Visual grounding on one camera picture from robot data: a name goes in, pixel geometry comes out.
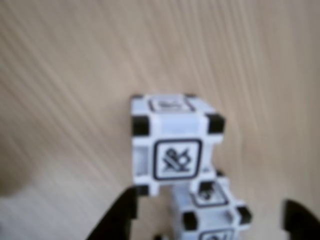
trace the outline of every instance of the black corner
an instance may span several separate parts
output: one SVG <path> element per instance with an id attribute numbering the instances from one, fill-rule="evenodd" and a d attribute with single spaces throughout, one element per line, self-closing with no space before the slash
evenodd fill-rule
<path id="1" fill-rule="evenodd" d="M 184 229 L 187 231 L 194 231 L 198 228 L 198 221 L 193 211 L 185 212 L 182 217 Z"/>
<path id="2" fill-rule="evenodd" d="M 138 185 L 135 187 L 136 193 L 138 196 L 148 196 L 149 195 L 149 186 L 148 185 Z"/>
<path id="3" fill-rule="evenodd" d="M 222 134 L 225 129 L 225 118 L 219 114 L 206 114 L 209 119 L 209 134 Z"/>
<path id="4" fill-rule="evenodd" d="M 132 96 L 131 96 L 131 99 L 142 99 L 144 96 L 143 95 L 141 95 L 141 94 L 133 94 Z"/>
<path id="5" fill-rule="evenodd" d="M 161 235 L 156 235 L 156 236 L 154 236 L 153 240 L 162 240 L 162 236 Z"/>
<path id="6" fill-rule="evenodd" d="M 149 118 L 148 118 L 148 116 L 133 116 L 132 117 L 132 135 L 135 137 L 149 135 Z"/>
<path id="7" fill-rule="evenodd" d="M 185 93 L 184 96 L 186 98 L 196 98 L 197 97 L 197 95 L 195 95 L 194 93 Z"/>
<path id="8" fill-rule="evenodd" d="M 225 173 L 224 173 L 223 171 L 217 169 L 217 170 L 216 170 L 216 175 L 217 175 L 218 177 L 224 177 L 224 176 L 225 176 Z"/>
<path id="9" fill-rule="evenodd" d="M 240 225 L 251 223 L 252 214 L 246 206 L 238 206 L 236 209 L 241 215 Z"/>

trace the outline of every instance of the cube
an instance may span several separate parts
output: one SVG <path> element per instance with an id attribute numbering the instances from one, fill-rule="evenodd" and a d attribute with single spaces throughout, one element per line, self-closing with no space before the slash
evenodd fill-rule
<path id="1" fill-rule="evenodd" d="M 215 179 L 214 145 L 222 142 L 225 119 L 195 95 L 135 95 L 131 98 L 133 181 L 142 195 L 159 187 Z"/>
<path id="2" fill-rule="evenodd" d="M 190 193 L 185 183 L 172 187 L 175 239 L 237 240 L 250 227 L 250 211 L 231 194 L 226 177 L 201 185 L 198 193 Z"/>

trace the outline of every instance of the stacked cube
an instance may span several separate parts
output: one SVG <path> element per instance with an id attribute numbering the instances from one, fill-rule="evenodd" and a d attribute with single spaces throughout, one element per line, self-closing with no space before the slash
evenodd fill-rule
<path id="1" fill-rule="evenodd" d="M 172 186 L 176 240 L 237 240 L 251 214 L 212 165 L 225 119 L 195 95 L 131 98 L 133 181 L 142 196 Z"/>

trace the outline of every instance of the plastic cube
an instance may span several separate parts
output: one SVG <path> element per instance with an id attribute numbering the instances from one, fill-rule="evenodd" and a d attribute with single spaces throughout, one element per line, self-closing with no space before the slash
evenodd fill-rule
<path id="1" fill-rule="evenodd" d="M 187 184 L 172 188 L 175 240 L 237 240 L 250 227 L 248 208 L 231 194 L 226 177 L 200 185 L 198 193 Z"/>
<path id="2" fill-rule="evenodd" d="M 214 145 L 221 143 L 225 119 L 194 95 L 135 95 L 131 98 L 133 181 L 140 194 L 159 187 L 216 178 Z"/>

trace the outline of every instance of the black printed symbol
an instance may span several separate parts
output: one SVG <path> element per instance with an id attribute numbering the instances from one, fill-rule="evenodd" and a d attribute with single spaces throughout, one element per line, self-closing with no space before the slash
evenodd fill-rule
<path id="1" fill-rule="evenodd" d="M 214 194 L 214 183 L 212 181 L 201 182 L 199 188 L 199 197 L 203 200 L 209 201 Z"/>
<path id="2" fill-rule="evenodd" d="M 166 156 L 163 158 L 166 164 L 163 171 L 188 172 L 190 169 L 187 168 L 187 165 L 191 162 L 188 151 L 189 149 L 186 149 L 181 154 L 178 154 L 176 150 L 169 148 L 165 152 Z"/>
<path id="3" fill-rule="evenodd" d="M 159 106 L 163 109 L 180 109 L 182 107 L 177 101 L 160 101 Z"/>

